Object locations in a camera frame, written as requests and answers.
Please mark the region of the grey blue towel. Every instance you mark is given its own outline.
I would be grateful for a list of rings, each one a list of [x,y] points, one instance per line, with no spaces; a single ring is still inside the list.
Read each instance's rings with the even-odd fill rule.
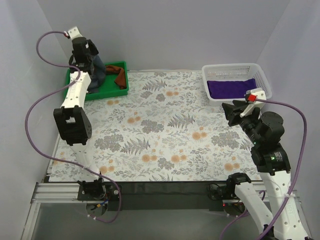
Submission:
[[[87,89],[89,94],[99,92],[99,88],[104,84],[107,75],[106,65],[103,63],[99,55],[94,56],[93,67],[93,75],[90,77],[91,82]]]

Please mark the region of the purple towel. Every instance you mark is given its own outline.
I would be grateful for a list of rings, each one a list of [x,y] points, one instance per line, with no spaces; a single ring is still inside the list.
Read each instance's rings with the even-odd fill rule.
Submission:
[[[207,81],[209,95],[213,99],[241,99],[246,92],[257,88],[254,78],[245,81]]]

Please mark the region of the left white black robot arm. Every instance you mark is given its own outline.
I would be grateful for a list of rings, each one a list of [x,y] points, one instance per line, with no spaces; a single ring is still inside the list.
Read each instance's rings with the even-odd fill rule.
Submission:
[[[92,137],[92,124],[84,110],[88,94],[97,93],[105,82],[106,68],[99,57],[95,44],[81,34],[71,37],[72,54],[69,59],[69,84],[61,107],[54,109],[53,117],[62,140],[75,154],[75,162],[82,167],[82,176],[77,181],[88,193],[91,189],[97,199],[105,192],[100,170],[89,158],[87,148]]]

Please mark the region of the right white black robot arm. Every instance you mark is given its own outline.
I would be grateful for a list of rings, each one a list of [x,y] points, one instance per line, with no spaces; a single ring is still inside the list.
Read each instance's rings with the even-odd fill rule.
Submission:
[[[240,126],[253,146],[251,158],[263,181],[270,206],[256,193],[245,173],[234,173],[227,179],[230,194],[240,199],[259,231],[260,240],[309,240],[301,221],[291,177],[291,165],[280,140],[285,132],[283,118],[272,111],[261,113],[259,102],[234,100],[223,103],[230,127]]]

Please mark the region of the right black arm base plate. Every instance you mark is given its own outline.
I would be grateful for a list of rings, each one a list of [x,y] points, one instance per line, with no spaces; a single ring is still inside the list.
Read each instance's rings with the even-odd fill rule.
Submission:
[[[209,197],[212,200],[239,200],[234,192],[225,184],[211,183],[208,185]]]

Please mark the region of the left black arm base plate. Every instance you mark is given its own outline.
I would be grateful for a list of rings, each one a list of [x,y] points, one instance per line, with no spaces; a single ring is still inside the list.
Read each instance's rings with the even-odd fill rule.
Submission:
[[[105,199],[108,199],[110,201],[118,201],[119,200],[119,190],[115,187],[113,184],[109,183],[103,183],[102,184],[105,194],[102,196],[93,196],[89,193],[85,193],[84,188],[80,185],[78,194],[77,194],[77,200],[78,201],[101,201],[103,202]]]

